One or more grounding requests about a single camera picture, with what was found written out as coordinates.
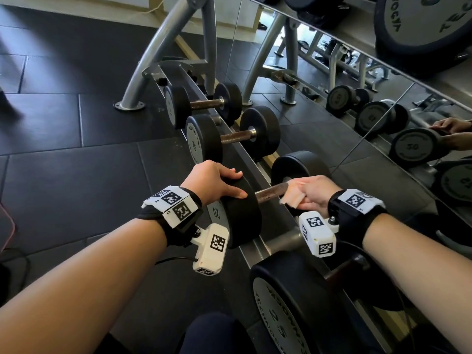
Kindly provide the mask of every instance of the wristband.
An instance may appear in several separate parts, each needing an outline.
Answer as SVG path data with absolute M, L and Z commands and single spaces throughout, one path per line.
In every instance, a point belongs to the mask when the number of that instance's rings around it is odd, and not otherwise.
M 186 246 L 199 235 L 195 223 L 203 213 L 202 201 L 191 190 L 168 186 L 145 200 L 142 208 L 137 218 L 157 221 L 168 246 Z
M 338 236 L 361 248 L 371 223 L 378 215 L 387 213 L 381 200 L 357 189 L 334 193 L 327 209 L 329 216 L 333 216 L 339 224 Z

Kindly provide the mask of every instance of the person's right arm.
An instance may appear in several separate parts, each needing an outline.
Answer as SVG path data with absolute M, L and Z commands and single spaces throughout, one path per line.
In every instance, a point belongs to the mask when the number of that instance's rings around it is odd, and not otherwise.
M 324 176 L 303 180 L 298 208 L 327 217 L 327 203 L 341 188 Z M 363 248 L 452 345 L 472 353 L 471 260 L 388 214 L 372 222 Z

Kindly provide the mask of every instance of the person's left hand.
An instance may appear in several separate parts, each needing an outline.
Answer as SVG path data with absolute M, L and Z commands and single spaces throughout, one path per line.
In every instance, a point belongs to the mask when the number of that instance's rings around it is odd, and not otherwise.
M 452 150 L 472 150 L 472 133 L 445 135 L 441 140 Z
M 219 200 L 221 196 L 246 198 L 247 193 L 244 190 L 230 186 L 221 180 L 221 177 L 237 180 L 242 176 L 242 171 L 237 173 L 235 169 L 228 169 L 220 163 L 206 160 L 195 165 L 180 186 L 193 191 L 202 201 L 202 206 L 206 206 Z

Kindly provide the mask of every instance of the qr code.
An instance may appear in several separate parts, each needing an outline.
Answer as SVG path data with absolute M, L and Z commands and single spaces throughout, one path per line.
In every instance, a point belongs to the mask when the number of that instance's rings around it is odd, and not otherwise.
M 223 249 L 225 248 L 225 242 L 226 242 L 225 238 L 213 235 L 213 239 L 211 240 L 210 247 L 214 250 L 223 252 Z
M 306 230 L 304 225 L 302 225 L 302 233 L 303 233 L 303 237 L 305 238 L 305 240 L 308 241 L 308 231 Z
M 374 198 L 374 196 L 370 196 L 370 195 L 366 194 L 365 192 L 356 192 L 356 194 L 362 196 L 365 199 L 373 199 Z
M 187 207 L 185 202 L 181 202 L 172 208 L 174 214 L 177 215 L 180 221 L 183 221 L 188 215 L 191 214 L 190 209 Z
M 316 226 L 321 226 L 323 225 L 323 221 L 320 220 L 319 217 L 312 217 L 310 219 L 306 219 L 308 221 L 308 225 L 310 225 L 310 227 L 316 227 Z
M 352 195 L 349 199 L 346 200 L 346 203 L 351 205 L 352 207 L 358 208 L 365 202 L 365 199 L 358 195 Z
M 167 202 L 169 205 L 173 205 L 181 199 L 179 195 L 173 192 L 169 192 L 167 195 L 162 196 L 162 200 Z
M 206 276 L 211 276 L 211 275 L 214 275 L 215 272 L 211 272 L 205 268 L 200 268 L 197 272 L 203 274 L 203 275 L 206 275 Z
M 331 242 L 329 244 L 321 244 L 318 247 L 318 252 L 320 254 L 333 253 L 333 243 Z
M 152 197 L 162 197 L 164 196 L 165 194 L 167 194 L 170 190 L 161 190 L 159 191 L 156 195 L 153 195 Z

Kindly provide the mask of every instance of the pant leg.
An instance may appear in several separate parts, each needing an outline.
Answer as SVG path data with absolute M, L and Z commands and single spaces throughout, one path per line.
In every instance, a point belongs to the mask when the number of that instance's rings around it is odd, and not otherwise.
M 179 354 L 256 354 L 243 325 L 222 313 L 199 316 L 188 327 L 176 353 Z

